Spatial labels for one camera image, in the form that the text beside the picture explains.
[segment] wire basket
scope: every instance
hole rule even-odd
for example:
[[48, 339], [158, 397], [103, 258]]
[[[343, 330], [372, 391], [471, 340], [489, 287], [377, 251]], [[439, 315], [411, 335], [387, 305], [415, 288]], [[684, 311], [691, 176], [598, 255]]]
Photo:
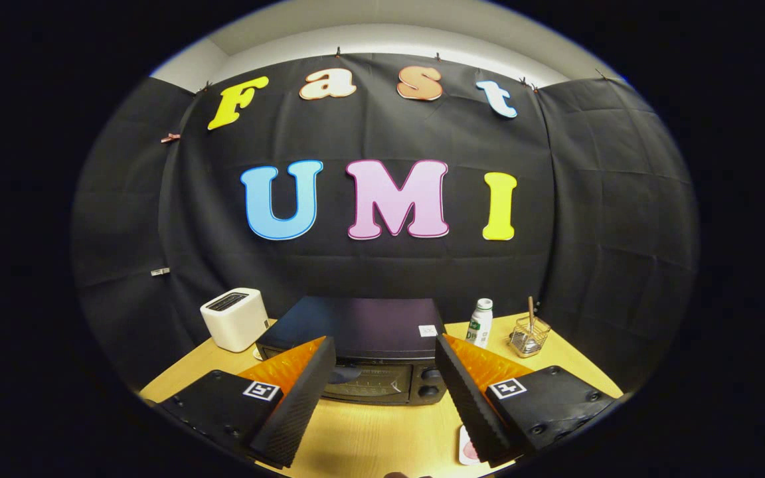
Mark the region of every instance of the wire basket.
[[531, 357], [538, 354], [545, 344], [547, 334], [551, 331], [551, 326], [539, 317], [533, 319], [532, 333], [531, 320], [529, 317], [522, 317], [515, 321], [513, 332], [509, 334], [509, 346], [519, 357]]

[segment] oven glass window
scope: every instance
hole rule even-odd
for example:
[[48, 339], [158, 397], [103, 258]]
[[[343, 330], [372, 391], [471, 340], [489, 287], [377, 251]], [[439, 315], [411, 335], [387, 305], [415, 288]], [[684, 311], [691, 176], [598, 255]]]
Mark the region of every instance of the oven glass window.
[[412, 366], [386, 365], [362, 370], [355, 380], [346, 384], [328, 384], [324, 393], [342, 396], [392, 396], [409, 393]]

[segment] bottle cap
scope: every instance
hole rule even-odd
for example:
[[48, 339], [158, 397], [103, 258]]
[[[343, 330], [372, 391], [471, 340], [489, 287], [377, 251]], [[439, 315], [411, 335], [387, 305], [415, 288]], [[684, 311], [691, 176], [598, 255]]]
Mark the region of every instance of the bottle cap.
[[477, 308], [480, 309], [480, 311], [491, 311], [491, 306], [491, 299], [480, 299], [477, 301]]

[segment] wooden table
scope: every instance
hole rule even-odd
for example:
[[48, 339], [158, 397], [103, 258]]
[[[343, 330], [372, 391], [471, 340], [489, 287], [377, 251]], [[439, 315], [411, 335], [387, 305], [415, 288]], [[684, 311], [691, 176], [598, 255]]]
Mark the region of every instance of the wooden table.
[[[520, 317], [527, 317], [527, 313], [495, 318], [486, 348], [534, 370], [559, 365], [614, 398], [622, 395], [606, 374], [555, 331], [550, 332], [539, 354], [525, 359], [517, 357], [505, 339]], [[447, 333], [461, 339], [465, 338], [467, 327], [468, 323], [446, 324]], [[211, 370], [242, 372], [259, 363], [252, 356], [254, 349], [253, 345], [246, 351], [233, 353], [218, 348], [212, 339], [206, 340], [147, 384], [140, 396], [163, 402]], [[277, 470], [263, 463], [259, 465], [301, 478], [383, 478], [392, 471], [410, 478], [425, 475], [473, 478], [513, 464], [495, 468], [488, 463], [461, 465], [458, 460], [461, 425], [450, 393], [445, 393], [441, 402], [425, 406], [364, 405], [322, 399], [312, 414], [291, 468]]]

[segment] letter m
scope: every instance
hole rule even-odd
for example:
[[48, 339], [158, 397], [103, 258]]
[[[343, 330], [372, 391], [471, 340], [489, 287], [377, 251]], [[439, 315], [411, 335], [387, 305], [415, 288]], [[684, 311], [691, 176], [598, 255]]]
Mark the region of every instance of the letter m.
[[415, 218], [406, 228], [411, 236], [441, 237], [450, 230], [442, 206], [441, 185], [447, 173], [442, 161], [417, 161], [402, 188], [376, 159], [353, 161], [347, 165], [347, 173], [356, 182], [356, 221], [347, 230], [353, 239], [373, 239], [383, 232], [374, 221], [374, 206], [392, 236], [400, 234], [413, 207]]

